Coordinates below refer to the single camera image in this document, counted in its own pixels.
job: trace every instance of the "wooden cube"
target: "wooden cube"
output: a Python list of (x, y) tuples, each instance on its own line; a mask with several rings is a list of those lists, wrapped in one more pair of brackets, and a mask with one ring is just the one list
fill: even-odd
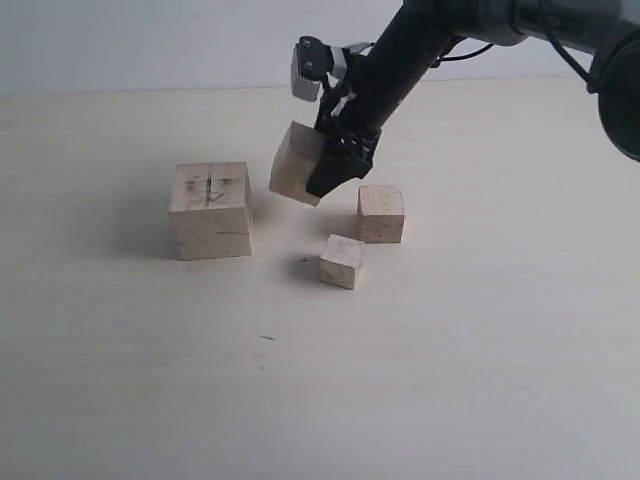
[(307, 182), (320, 160), (323, 144), (323, 134), (292, 122), (273, 161), (269, 190), (318, 206), (320, 199), (307, 193)]
[(183, 260), (251, 255), (247, 164), (179, 165), (169, 217)]
[(391, 185), (360, 187), (358, 238), (365, 243), (400, 243), (404, 230), (402, 193)]
[(320, 256), (320, 280), (355, 290), (363, 256), (363, 242), (331, 235)]

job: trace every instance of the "robotic arm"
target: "robotic arm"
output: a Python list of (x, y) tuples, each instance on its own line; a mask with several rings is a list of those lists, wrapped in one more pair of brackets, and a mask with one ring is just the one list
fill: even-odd
[[(387, 119), (461, 41), (486, 41), (483, 52), (529, 36), (549, 41), (599, 95), (605, 132), (640, 161), (640, 0), (404, 0), (375, 44), (336, 48), (302, 37), (296, 45), (293, 94), (316, 101), (323, 90), (314, 128), (325, 141), (307, 192), (322, 198), (364, 178)], [(590, 71), (564, 46), (593, 55)]]

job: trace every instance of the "wooden block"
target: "wooden block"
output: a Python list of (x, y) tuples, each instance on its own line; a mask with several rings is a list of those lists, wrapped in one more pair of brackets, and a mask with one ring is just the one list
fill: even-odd
[(355, 290), (363, 256), (363, 242), (331, 235), (320, 256), (320, 280)]
[(402, 193), (391, 185), (360, 187), (358, 238), (365, 243), (400, 243), (404, 230)]
[(179, 165), (169, 217), (183, 260), (251, 255), (247, 164)]
[(269, 190), (313, 207), (320, 199), (307, 193), (307, 182), (320, 156), (324, 136), (312, 128), (292, 122), (271, 168)]

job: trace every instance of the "small wooden block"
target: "small wooden block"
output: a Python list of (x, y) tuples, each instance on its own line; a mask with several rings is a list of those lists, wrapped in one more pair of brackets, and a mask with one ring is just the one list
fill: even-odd
[(391, 185), (360, 187), (358, 237), (365, 243), (400, 243), (404, 230), (402, 193)]
[(320, 280), (355, 290), (363, 256), (363, 242), (331, 235), (320, 256)]
[(307, 193), (307, 182), (322, 155), (324, 136), (292, 122), (271, 169), (269, 190), (313, 207), (320, 199)]
[(169, 217), (183, 260), (251, 255), (247, 164), (179, 165)]

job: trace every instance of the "held wooden block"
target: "held wooden block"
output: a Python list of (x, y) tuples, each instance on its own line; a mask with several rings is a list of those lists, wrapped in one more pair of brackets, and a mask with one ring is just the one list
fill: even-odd
[(404, 230), (402, 193), (391, 185), (360, 187), (358, 236), (365, 243), (400, 243)]
[(169, 217), (183, 260), (251, 255), (247, 164), (179, 165)]
[(363, 242), (331, 235), (320, 256), (320, 280), (355, 290), (363, 256)]
[(307, 182), (322, 154), (324, 136), (312, 128), (292, 122), (271, 169), (269, 190), (313, 207), (320, 199), (307, 193)]

